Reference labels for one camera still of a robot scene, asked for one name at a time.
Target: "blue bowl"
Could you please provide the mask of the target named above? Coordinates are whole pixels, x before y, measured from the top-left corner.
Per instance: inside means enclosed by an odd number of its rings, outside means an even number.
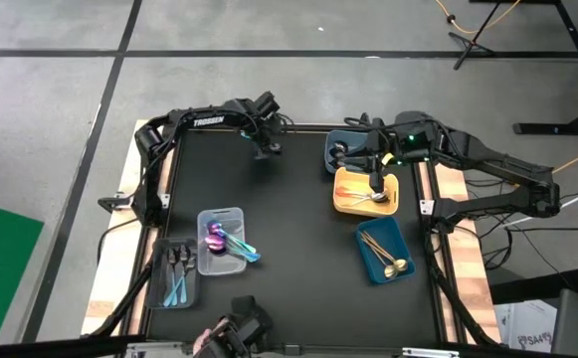
[[[354,132],[349,130],[335,129],[329,131],[326,135],[326,144],[324,145],[324,166],[326,167],[326,170],[331,174],[335,174],[337,171],[336,168],[330,165],[330,162],[334,159],[332,155],[330,155],[330,148],[332,148],[332,143],[336,141],[342,141],[348,145],[348,150],[352,150],[363,144],[363,142],[366,141],[367,135],[368,133]],[[351,172],[363,172],[363,169],[352,165],[347,165],[346,170]]]
[[[368,233],[393,258],[407,261],[408,268],[403,272],[399,272],[395,277],[386,278],[383,264],[377,259],[370,247],[361,240],[361,232]],[[391,282],[415,273],[415,263],[412,261],[406,242],[401,236],[399,225],[397,225],[397,221],[393,217],[379,218],[359,224],[355,238],[357,238],[359,251],[368,269],[368,275],[373,282],[379,284]]]

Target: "yellow tray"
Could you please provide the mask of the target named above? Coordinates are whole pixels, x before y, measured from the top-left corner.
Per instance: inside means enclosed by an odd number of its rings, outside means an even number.
[[[375,203],[366,200],[356,205],[352,203],[358,198],[342,197],[335,194],[337,188],[344,187],[350,191],[372,193],[369,183],[370,176],[362,173],[352,173],[346,168],[339,168],[335,172],[335,184],[332,191],[332,203],[337,211],[348,214],[365,215],[369,217],[382,217],[393,215],[399,207],[399,181],[393,174],[384,177],[384,188],[388,193],[388,201]]]

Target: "concrete floor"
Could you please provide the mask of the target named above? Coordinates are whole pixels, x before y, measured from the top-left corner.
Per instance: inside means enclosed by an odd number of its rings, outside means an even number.
[[[132,1],[0,0],[0,48],[118,47]],[[578,1],[564,2],[578,27]],[[446,1],[474,28],[490,5]],[[432,0],[143,1],[131,50],[287,49],[453,51],[445,16]],[[553,6],[518,6],[481,37],[498,51],[573,51]],[[0,58],[0,207],[42,220],[44,233],[0,334],[17,341],[47,259],[111,58]],[[96,273],[96,242],[109,215],[96,204],[117,188],[133,124],[173,107],[218,104],[272,90],[301,123],[340,123],[367,111],[392,121],[424,110],[489,147],[558,166],[578,156],[578,137],[516,136],[518,121],[566,122],[578,115],[578,61],[221,58],[125,59],[39,340],[73,338]],[[54,165],[47,170],[47,164]],[[467,173],[468,177],[478,177]],[[556,175],[563,193],[578,191],[578,164]],[[490,191],[476,190],[485,195]],[[493,224],[478,223],[480,232]],[[578,205],[543,225],[578,225]],[[578,268],[578,233],[530,234],[558,269]],[[486,250],[503,245],[490,235]],[[505,268],[532,277],[552,273],[521,238]],[[502,279],[497,272],[492,282]]]

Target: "clear plastic container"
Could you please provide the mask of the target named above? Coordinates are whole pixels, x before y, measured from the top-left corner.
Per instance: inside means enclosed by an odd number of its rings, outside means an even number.
[[[198,214],[198,272],[203,275],[222,275],[240,273],[247,267],[247,261],[241,256],[224,254],[213,255],[205,238],[209,235],[207,223],[216,220],[222,228],[238,240],[245,241],[245,214],[240,208],[205,210]]]

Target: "black tabletop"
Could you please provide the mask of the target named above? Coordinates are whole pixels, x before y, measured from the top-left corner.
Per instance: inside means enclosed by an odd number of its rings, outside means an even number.
[[[417,271],[377,285],[354,239],[357,225],[372,218],[333,208],[324,141],[325,133],[289,133],[278,138],[282,155],[256,161],[252,144],[233,132],[186,135],[165,236],[195,238],[199,212],[239,207],[247,242],[262,258],[239,274],[200,276],[194,306],[151,311],[149,338],[192,342],[229,312],[232,297],[252,294],[274,320],[271,339],[279,345],[388,349],[438,341],[411,167],[393,170],[394,217]]]

